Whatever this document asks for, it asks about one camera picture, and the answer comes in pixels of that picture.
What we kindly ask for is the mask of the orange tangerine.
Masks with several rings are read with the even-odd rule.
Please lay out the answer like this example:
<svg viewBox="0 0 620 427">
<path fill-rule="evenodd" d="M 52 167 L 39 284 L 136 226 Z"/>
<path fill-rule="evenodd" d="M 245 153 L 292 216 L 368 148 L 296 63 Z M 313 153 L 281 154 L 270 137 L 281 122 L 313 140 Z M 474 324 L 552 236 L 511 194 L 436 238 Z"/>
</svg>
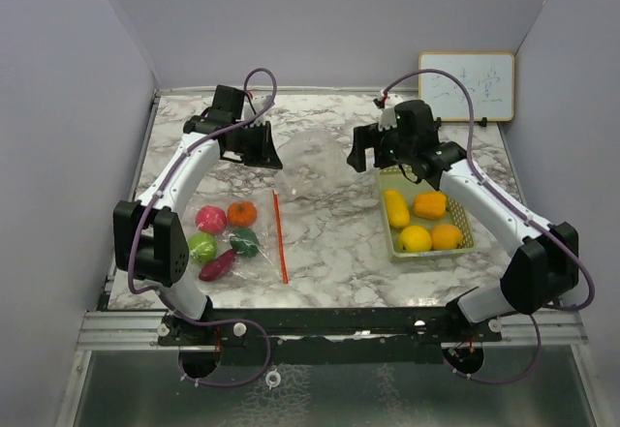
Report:
<svg viewBox="0 0 620 427">
<path fill-rule="evenodd" d="M 252 201 L 236 201 L 228 207 L 228 221 L 234 227 L 249 228 L 258 218 L 258 210 Z"/>
</svg>

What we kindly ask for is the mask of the yellow mango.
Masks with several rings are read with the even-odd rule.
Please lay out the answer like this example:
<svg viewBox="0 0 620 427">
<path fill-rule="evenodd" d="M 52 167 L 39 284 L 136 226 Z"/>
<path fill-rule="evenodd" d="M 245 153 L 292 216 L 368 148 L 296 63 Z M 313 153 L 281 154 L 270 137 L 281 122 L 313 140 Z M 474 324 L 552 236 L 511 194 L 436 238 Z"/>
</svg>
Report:
<svg viewBox="0 0 620 427">
<path fill-rule="evenodd" d="M 404 229 L 411 222 L 411 214 L 407 201 L 396 190 L 384 190 L 384 203 L 388 224 L 393 229 Z"/>
</svg>

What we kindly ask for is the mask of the dark green lime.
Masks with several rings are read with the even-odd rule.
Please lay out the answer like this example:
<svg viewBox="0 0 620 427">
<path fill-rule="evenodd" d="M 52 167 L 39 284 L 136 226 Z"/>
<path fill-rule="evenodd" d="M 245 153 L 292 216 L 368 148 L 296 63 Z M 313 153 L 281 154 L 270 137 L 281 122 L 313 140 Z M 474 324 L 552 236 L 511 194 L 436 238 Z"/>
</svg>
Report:
<svg viewBox="0 0 620 427">
<path fill-rule="evenodd" d="M 245 258 L 256 256 L 260 250 L 258 236 L 250 228 L 233 229 L 229 241 L 232 249 Z"/>
</svg>

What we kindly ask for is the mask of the red apple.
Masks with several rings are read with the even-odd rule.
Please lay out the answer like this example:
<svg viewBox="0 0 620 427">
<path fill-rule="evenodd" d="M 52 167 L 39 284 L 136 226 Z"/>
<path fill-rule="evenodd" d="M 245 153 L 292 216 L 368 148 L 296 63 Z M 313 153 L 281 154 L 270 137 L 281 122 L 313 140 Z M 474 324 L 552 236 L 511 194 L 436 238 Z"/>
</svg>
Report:
<svg viewBox="0 0 620 427">
<path fill-rule="evenodd" d="M 195 226 L 199 231 L 212 235 L 224 232 L 228 224 L 226 212 L 217 206 L 207 205 L 195 216 Z"/>
</svg>

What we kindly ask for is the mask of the clear zip bag orange zipper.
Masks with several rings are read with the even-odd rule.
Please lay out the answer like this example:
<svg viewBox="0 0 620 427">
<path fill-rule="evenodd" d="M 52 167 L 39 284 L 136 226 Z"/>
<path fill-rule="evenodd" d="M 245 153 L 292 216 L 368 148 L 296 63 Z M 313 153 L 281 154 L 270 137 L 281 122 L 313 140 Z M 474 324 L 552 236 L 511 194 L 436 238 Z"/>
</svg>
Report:
<svg viewBox="0 0 620 427">
<path fill-rule="evenodd" d="M 195 195 L 182 215 L 182 227 L 190 255 L 188 273 L 200 285 L 289 283 L 272 193 Z"/>
</svg>

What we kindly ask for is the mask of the orange bell pepper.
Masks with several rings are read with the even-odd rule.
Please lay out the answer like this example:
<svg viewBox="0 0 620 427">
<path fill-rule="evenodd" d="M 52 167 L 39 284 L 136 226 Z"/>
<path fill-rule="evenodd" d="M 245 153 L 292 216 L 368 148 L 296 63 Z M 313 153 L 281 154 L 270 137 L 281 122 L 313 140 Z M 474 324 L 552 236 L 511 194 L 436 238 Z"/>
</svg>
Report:
<svg viewBox="0 0 620 427">
<path fill-rule="evenodd" d="M 447 197 L 441 192 L 421 193 L 414 199 L 413 211 L 425 220 L 442 220 L 447 212 Z"/>
</svg>

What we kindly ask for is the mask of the green apple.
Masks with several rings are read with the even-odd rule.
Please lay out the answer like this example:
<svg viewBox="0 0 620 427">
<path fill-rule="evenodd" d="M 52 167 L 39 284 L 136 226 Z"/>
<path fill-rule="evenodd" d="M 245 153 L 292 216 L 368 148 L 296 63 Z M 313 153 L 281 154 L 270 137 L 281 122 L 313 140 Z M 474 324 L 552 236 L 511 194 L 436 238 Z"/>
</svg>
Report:
<svg viewBox="0 0 620 427">
<path fill-rule="evenodd" d="M 199 266 L 205 266 L 217 257 L 217 241 L 208 232 L 194 233 L 187 244 L 191 261 Z"/>
</svg>

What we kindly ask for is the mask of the yellow lemon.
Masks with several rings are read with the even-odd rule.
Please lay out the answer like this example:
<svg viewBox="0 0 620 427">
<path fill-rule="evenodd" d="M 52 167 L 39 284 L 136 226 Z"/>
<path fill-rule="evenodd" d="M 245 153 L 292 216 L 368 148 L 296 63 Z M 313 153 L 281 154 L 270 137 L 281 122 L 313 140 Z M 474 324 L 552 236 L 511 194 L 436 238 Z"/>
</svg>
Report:
<svg viewBox="0 0 620 427">
<path fill-rule="evenodd" d="M 408 226 L 398 236 L 398 247 L 403 253 L 416 254 L 433 248 L 430 232 L 421 226 Z"/>
</svg>

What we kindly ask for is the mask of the purple sweet potato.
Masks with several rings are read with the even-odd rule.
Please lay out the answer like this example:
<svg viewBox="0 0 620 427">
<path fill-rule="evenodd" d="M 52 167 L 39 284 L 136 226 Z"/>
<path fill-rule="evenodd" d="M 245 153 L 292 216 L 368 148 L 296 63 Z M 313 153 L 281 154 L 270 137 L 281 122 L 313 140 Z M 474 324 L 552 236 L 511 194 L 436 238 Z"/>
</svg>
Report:
<svg viewBox="0 0 620 427">
<path fill-rule="evenodd" d="M 199 273 L 199 279 L 203 282 L 213 282 L 228 274 L 236 260 L 237 253 L 229 249 L 218 258 L 207 263 Z"/>
</svg>

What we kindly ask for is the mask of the orange yellow peach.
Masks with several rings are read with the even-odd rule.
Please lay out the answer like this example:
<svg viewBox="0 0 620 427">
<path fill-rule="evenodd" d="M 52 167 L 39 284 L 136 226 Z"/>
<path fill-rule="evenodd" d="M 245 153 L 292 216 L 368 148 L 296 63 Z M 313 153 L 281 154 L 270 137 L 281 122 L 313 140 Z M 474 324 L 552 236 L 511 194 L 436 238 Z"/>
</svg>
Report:
<svg viewBox="0 0 620 427">
<path fill-rule="evenodd" d="M 440 224 L 430 231 L 434 251 L 456 250 L 463 246 L 461 229 L 451 224 Z"/>
</svg>

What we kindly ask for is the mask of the clear bag of white discs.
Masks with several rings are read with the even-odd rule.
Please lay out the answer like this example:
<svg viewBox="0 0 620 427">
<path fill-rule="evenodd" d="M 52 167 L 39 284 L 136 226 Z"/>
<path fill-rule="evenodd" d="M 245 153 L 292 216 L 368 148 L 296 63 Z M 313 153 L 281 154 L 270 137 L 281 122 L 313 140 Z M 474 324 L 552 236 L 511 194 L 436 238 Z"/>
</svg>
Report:
<svg viewBox="0 0 620 427">
<path fill-rule="evenodd" d="M 276 188 L 288 199 L 325 198 L 351 182 L 346 155 L 328 132 L 301 131 L 277 152 L 283 169 L 276 176 Z"/>
</svg>

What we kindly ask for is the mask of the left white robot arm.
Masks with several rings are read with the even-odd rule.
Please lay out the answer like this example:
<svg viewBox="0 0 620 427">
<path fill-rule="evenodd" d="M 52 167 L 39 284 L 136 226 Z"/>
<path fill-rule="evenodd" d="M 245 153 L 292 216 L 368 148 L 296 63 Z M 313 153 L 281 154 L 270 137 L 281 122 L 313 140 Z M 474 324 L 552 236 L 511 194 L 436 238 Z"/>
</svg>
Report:
<svg viewBox="0 0 620 427">
<path fill-rule="evenodd" d="M 190 259 L 181 217 L 202 178 L 228 152 L 251 168 L 280 169 L 283 164 L 264 115 L 275 104 L 274 93 L 260 110 L 247 103 L 247 88 L 219 85 L 211 105 L 185 122 L 179 145 L 156 180 L 133 201 L 113 209 L 113 246 L 118 269 L 127 272 L 134 294 L 155 291 L 172 311 L 183 315 L 180 332 L 199 345 L 213 335 L 207 315 L 210 299 L 185 275 Z"/>
</svg>

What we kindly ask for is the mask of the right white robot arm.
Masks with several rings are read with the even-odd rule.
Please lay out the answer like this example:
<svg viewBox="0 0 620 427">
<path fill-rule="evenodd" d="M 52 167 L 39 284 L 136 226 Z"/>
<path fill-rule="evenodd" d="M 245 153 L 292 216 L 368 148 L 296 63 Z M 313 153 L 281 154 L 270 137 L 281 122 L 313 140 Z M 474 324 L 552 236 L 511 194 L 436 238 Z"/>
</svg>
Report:
<svg viewBox="0 0 620 427">
<path fill-rule="evenodd" d="M 355 127 L 348 165 L 366 171 L 368 150 L 374 168 L 408 166 L 417 180 L 459 202 L 511 259 L 497 284 L 470 290 L 449 304 L 445 329 L 452 339 L 466 341 L 481 321 L 506 313 L 531 315 L 577 285 L 575 228 L 526 209 L 468 160 L 461 145 L 440 140 L 424 101 L 400 103 L 385 109 L 380 122 Z"/>
</svg>

